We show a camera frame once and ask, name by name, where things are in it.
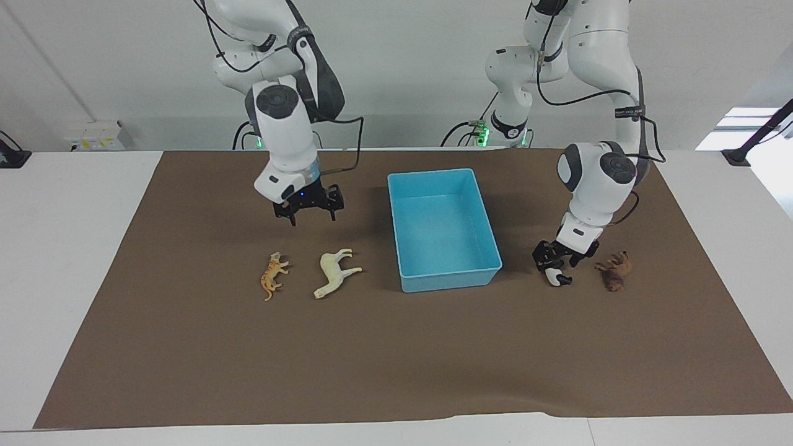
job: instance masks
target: black circular button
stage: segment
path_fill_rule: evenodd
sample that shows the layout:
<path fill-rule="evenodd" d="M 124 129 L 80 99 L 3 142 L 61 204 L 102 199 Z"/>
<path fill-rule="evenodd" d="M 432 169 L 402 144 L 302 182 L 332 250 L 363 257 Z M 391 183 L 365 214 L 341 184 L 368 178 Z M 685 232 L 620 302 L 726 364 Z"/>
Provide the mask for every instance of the black circular button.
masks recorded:
<path fill-rule="evenodd" d="M 636 165 L 620 153 L 604 153 L 600 169 L 618 184 L 628 184 L 636 179 Z"/>
<path fill-rule="evenodd" d="M 300 101 L 300 95 L 286 85 L 271 85 L 256 98 L 256 107 L 265 115 L 274 119 L 292 116 L 292 112 Z"/>

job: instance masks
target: brown toy animal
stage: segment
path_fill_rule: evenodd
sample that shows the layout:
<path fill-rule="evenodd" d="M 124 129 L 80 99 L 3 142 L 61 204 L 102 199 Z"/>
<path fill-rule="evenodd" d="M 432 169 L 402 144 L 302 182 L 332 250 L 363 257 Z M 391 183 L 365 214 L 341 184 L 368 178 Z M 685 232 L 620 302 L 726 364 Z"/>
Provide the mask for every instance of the brown toy animal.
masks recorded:
<path fill-rule="evenodd" d="M 606 289 L 615 292 L 622 291 L 625 288 L 625 276 L 629 275 L 634 269 L 634 265 L 628 258 L 628 253 L 622 251 L 618 254 L 612 254 L 606 263 L 595 263 L 595 269 L 600 271 L 603 276 L 603 284 Z"/>
<path fill-rule="evenodd" d="M 264 302 L 269 301 L 273 298 L 273 293 L 283 286 L 283 283 L 276 283 L 275 276 L 278 274 L 289 274 L 289 271 L 285 270 L 284 267 L 288 267 L 289 262 L 281 263 L 281 253 L 274 252 L 272 256 L 270 256 L 270 262 L 267 264 L 267 271 L 264 271 L 262 274 L 262 288 L 267 292 L 267 298 L 264 299 Z"/>

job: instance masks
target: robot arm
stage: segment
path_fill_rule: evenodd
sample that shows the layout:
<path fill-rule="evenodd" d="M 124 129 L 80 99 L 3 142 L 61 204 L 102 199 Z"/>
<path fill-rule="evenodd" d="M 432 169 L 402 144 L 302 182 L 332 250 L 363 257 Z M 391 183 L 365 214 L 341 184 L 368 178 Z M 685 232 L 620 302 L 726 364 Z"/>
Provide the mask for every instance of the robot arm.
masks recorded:
<path fill-rule="evenodd" d="M 270 152 L 255 189 L 292 225 L 294 214 L 309 207 L 335 220 L 344 201 L 338 186 L 322 186 L 311 124 L 336 119 L 344 95 L 311 29 L 291 0 L 214 1 L 229 33 L 249 42 L 219 57 L 215 73 L 245 94 L 250 122 Z"/>
<path fill-rule="evenodd" d="M 531 100 L 515 84 L 552 82 L 568 69 L 614 103 L 616 140 L 571 144 L 557 166 L 573 199 L 556 239 L 543 240 L 533 253 L 537 268 L 554 286 L 573 281 L 561 272 L 563 257 L 571 256 L 575 267 L 595 254 L 603 229 L 649 170 L 647 160 L 635 163 L 626 156 L 648 154 L 642 76 L 628 50 L 628 4 L 627 0 L 533 0 L 524 25 L 528 45 L 497 50 L 488 59 L 488 77 L 503 96 L 491 116 L 494 129 L 503 123 L 525 129 Z M 551 103 L 542 97 L 551 105 L 579 102 Z M 511 136 L 517 139 L 518 133 L 510 130 L 493 133 L 507 141 Z"/>

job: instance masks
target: brown tablecloth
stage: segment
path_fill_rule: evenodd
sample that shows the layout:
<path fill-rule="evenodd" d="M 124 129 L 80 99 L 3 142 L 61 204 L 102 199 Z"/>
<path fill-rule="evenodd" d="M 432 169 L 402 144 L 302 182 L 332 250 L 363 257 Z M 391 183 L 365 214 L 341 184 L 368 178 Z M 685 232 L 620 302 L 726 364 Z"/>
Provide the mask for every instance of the brown tablecloth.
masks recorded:
<path fill-rule="evenodd" d="M 556 289 L 531 251 L 569 193 L 559 151 L 367 152 L 331 223 L 276 219 L 261 152 L 169 152 L 36 422 L 44 428 L 793 412 L 793 402 L 653 169 L 642 203 Z M 324 167 L 350 153 L 323 153 Z M 400 290 L 386 175 L 471 167 L 504 268 L 486 287 Z M 320 255 L 362 266 L 327 300 Z M 595 260 L 627 250 L 626 290 Z M 270 253 L 292 264 L 270 302 Z"/>

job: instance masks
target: green light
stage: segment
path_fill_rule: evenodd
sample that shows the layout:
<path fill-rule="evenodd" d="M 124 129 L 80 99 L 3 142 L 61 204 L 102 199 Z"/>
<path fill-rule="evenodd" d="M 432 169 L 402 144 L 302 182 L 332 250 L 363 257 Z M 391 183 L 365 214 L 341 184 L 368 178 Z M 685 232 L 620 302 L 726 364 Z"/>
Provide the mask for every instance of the green light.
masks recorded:
<path fill-rule="evenodd" d="M 479 138 L 477 139 L 477 145 L 479 147 L 486 147 L 488 145 L 488 138 L 490 137 L 490 129 L 484 127 L 482 132 L 479 134 Z"/>

